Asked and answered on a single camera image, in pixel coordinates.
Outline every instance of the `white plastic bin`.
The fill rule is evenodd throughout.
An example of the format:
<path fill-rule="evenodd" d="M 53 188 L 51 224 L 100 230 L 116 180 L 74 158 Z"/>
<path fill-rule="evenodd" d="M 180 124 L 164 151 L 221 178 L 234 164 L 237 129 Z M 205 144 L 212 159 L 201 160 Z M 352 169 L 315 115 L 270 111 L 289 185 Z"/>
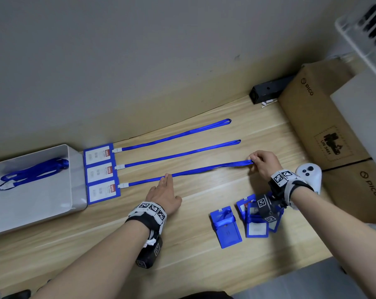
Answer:
<path fill-rule="evenodd" d="M 0 191 L 0 233 L 87 207 L 83 156 L 68 145 L 0 162 L 0 177 L 60 157 L 69 168 L 37 181 Z"/>

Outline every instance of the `hand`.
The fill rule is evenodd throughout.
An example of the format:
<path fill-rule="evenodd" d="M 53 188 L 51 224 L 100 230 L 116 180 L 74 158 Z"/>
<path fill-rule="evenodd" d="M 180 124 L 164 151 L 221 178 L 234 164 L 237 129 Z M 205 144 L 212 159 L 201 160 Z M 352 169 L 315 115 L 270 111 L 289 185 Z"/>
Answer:
<path fill-rule="evenodd" d="M 283 169 L 276 155 L 270 151 L 257 150 L 247 159 L 251 159 L 255 163 L 253 170 L 257 170 L 267 182 L 271 180 L 271 175 Z"/>
<path fill-rule="evenodd" d="M 158 186 L 153 186 L 149 190 L 146 201 L 153 201 L 161 205 L 167 215 L 177 211 L 181 206 L 182 198 L 174 196 L 173 176 L 166 173 L 159 181 Z"/>

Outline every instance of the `right forearm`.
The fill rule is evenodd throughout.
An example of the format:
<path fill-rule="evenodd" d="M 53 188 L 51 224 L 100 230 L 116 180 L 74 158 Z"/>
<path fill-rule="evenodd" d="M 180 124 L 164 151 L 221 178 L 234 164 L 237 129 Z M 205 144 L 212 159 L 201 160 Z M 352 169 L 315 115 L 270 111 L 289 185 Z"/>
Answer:
<path fill-rule="evenodd" d="M 305 187 L 291 201 L 364 292 L 376 298 L 376 231 Z"/>

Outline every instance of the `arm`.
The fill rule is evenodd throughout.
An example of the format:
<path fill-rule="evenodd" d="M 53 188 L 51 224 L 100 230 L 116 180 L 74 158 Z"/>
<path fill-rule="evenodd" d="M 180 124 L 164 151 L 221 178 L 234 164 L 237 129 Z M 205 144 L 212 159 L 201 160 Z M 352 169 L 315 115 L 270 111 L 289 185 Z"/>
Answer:
<path fill-rule="evenodd" d="M 256 151 L 249 157 L 266 181 L 282 170 L 272 152 Z M 376 298 L 376 231 L 308 188 L 298 187 L 290 199 L 367 296 Z"/>
<path fill-rule="evenodd" d="M 171 174 L 149 190 L 146 201 L 158 203 L 167 215 L 181 206 L 181 197 L 174 196 Z M 143 223 L 126 222 L 42 287 L 34 299 L 115 298 L 148 237 Z"/>

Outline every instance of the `game controller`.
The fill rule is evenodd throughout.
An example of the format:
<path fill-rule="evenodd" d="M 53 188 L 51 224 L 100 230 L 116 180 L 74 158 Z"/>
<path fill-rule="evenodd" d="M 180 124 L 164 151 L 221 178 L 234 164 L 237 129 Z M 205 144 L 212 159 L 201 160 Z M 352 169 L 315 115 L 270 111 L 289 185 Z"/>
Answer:
<path fill-rule="evenodd" d="M 306 181 L 317 194 L 321 193 L 322 170 L 314 163 L 305 163 L 296 169 L 296 174 Z"/>

